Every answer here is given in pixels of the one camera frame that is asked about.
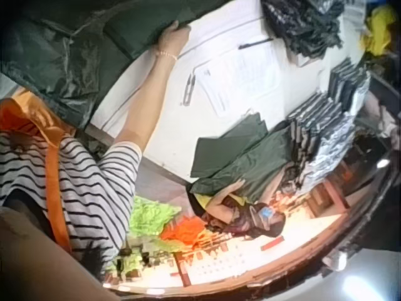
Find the stack of packaged items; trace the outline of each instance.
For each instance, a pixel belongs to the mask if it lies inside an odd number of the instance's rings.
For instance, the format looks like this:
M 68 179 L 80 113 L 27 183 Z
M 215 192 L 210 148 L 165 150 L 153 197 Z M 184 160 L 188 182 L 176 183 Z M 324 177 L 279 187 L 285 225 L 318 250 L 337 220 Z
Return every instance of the stack of packaged items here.
M 321 183 L 344 157 L 369 83 L 369 72 L 346 59 L 331 72 L 328 93 L 314 94 L 288 116 L 297 195 Z
M 322 58 L 327 48 L 341 46 L 342 0 L 261 0 L 261 4 L 267 23 L 293 54 Z

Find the green fabric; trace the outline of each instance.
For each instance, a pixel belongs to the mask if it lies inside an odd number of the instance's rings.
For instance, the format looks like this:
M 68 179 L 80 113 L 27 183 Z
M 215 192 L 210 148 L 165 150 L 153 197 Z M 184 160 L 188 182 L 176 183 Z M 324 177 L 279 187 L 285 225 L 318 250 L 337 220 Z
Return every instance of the green fabric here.
M 130 234 L 133 237 L 159 235 L 181 207 L 160 204 L 136 196 L 133 202 L 133 212 L 130 218 Z
M 268 134 L 215 175 L 196 181 L 190 192 L 212 196 L 238 179 L 245 179 L 245 185 L 236 194 L 248 197 L 250 203 L 255 203 L 265 187 L 290 160 L 287 126 Z
M 199 138 L 191 177 L 209 177 L 232 163 L 244 151 L 259 142 L 268 130 L 260 114 L 248 115 L 220 138 Z
M 42 0 L 1 36 L 1 71 L 84 128 L 129 64 L 173 20 L 189 23 L 229 0 Z

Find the paper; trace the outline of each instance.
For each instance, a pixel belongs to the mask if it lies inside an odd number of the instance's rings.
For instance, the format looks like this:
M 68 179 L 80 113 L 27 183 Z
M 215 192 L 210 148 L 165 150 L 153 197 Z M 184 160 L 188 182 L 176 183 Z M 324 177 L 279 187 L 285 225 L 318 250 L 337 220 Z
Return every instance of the paper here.
M 194 68 L 196 85 L 217 116 L 245 112 L 253 101 L 279 85 L 279 68 L 270 42 L 233 50 Z

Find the person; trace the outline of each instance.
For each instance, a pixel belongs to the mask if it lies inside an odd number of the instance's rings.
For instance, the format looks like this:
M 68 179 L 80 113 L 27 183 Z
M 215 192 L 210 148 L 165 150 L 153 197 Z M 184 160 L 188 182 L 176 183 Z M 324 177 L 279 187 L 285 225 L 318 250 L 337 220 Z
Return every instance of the person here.
M 261 235 L 277 237 L 283 232 L 286 215 L 269 206 L 272 195 L 284 176 L 284 166 L 264 190 L 256 204 L 244 203 L 241 206 L 230 194 L 240 189 L 245 180 L 240 179 L 219 191 L 206 205 L 202 219 L 212 231 L 232 233 L 234 236 L 248 235 L 257 238 Z
M 48 220 L 46 141 L 0 131 L 0 291 L 11 300 L 117 300 L 85 269 L 100 278 L 123 244 L 142 153 L 189 33 L 175 21 L 161 34 L 154 66 L 99 162 L 76 139 L 63 137 L 58 167 L 71 254 L 54 242 Z

